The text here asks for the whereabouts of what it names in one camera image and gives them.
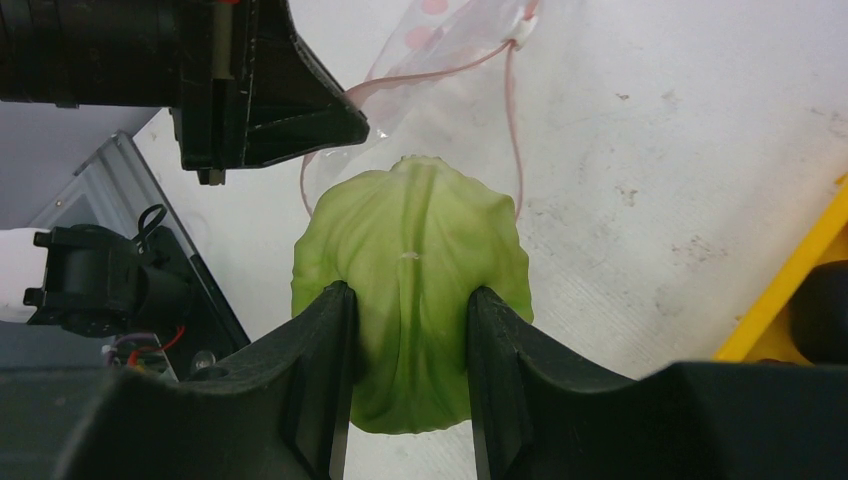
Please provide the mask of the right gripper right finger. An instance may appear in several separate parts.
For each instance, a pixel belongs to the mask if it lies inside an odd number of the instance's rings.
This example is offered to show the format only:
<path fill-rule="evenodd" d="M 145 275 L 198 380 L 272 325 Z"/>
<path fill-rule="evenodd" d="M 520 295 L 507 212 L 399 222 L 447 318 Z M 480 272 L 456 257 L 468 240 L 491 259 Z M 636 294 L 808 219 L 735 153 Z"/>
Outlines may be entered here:
<path fill-rule="evenodd" d="M 847 372 L 677 362 L 632 380 L 524 321 L 494 291 L 468 305 L 482 479 L 843 479 Z"/>

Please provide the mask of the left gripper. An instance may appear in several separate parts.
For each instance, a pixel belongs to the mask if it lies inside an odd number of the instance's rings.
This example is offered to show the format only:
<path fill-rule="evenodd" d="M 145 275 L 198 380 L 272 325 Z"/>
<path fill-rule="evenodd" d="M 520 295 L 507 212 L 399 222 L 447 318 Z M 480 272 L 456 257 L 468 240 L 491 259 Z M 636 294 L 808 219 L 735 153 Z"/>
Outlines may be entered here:
<path fill-rule="evenodd" d="M 4 1 L 6 102 L 170 109 L 190 171 L 246 167 L 249 1 Z"/>

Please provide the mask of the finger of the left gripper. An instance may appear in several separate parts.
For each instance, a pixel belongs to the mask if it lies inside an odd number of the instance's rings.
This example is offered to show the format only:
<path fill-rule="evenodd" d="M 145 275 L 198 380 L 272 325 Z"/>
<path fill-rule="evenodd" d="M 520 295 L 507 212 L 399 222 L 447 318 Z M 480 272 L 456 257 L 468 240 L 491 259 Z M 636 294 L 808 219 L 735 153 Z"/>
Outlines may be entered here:
<path fill-rule="evenodd" d="M 245 166 L 363 143 L 366 116 L 297 32 L 286 1 L 260 1 Z"/>

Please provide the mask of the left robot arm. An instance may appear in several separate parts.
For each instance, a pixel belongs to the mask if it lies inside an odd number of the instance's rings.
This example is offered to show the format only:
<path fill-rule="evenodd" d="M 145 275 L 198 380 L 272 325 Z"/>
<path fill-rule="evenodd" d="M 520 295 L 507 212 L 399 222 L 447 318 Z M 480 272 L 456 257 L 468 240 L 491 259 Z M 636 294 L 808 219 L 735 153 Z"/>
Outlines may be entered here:
<path fill-rule="evenodd" d="M 369 132 L 285 1 L 5 1 L 1 97 L 166 107 L 183 169 L 207 186 Z M 24 293 L 32 323 L 100 338 L 167 322 L 191 288 L 146 265 L 166 212 L 145 210 L 131 239 L 93 225 L 37 234 L 47 263 L 42 285 Z"/>

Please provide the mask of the yellow plastic tray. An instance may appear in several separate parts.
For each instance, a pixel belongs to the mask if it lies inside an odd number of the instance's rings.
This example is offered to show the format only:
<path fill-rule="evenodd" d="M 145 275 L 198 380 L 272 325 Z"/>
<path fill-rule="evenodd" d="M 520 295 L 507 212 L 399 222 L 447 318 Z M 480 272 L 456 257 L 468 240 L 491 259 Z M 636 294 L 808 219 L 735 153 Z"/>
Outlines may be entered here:
<path fill-rule="evenodd" d="M 713 354 L 719 362 L 776 360 L 810 363 L 790 338 L 786 306 L 807 274 L 816 266 L 847 258 L 847 176 L 835 181 L 838 190 L 827 208 L 788 257 L 774 279 L 738 318 L 729 338 Z"/>

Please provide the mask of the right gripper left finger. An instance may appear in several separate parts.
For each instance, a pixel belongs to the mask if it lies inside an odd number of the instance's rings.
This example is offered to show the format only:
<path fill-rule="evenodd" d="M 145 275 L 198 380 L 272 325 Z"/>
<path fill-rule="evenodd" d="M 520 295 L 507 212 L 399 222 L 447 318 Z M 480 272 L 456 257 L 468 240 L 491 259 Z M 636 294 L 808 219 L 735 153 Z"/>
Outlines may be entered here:
<path fill-rule="evenodd" d="M 57 479 L 339 479 L 357 329 L 336 282 L 298 316 L 182 382 L 108 371 Z"/>

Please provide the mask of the clear zip top bag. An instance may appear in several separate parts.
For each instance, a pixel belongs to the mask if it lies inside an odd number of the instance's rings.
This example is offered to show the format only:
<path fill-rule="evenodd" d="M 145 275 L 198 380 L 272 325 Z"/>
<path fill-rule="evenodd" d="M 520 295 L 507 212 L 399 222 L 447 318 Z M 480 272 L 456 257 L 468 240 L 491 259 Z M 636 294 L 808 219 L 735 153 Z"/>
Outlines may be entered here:
<path fill-rule="evenodd" d="M 367 140 L 304 157 L 306 211 L 331 187 L 401 159 L 439 157 L 524 200 L 514 60 L 531 37 L 537 1 L 414 1 L 365 80 L 347 98 L 367 117 Z"/>

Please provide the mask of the green toy cabbage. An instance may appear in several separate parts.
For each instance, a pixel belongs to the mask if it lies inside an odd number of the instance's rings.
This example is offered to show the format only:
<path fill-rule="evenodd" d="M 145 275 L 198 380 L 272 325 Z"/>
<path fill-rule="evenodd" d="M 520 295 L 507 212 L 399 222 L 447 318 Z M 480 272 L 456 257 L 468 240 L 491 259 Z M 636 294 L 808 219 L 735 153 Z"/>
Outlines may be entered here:
<path fill-rule="evenodd" d="M 350 418 L 368 433 L 419 434 L 470 418 L 466 333 L 475 290 L 487 287 L 521 319 L 534 319 L 514 200 L 438 157 L 404 157 L 320 197 L 294 247 L 292 314 L 337 281 L 357 299 Z"/>

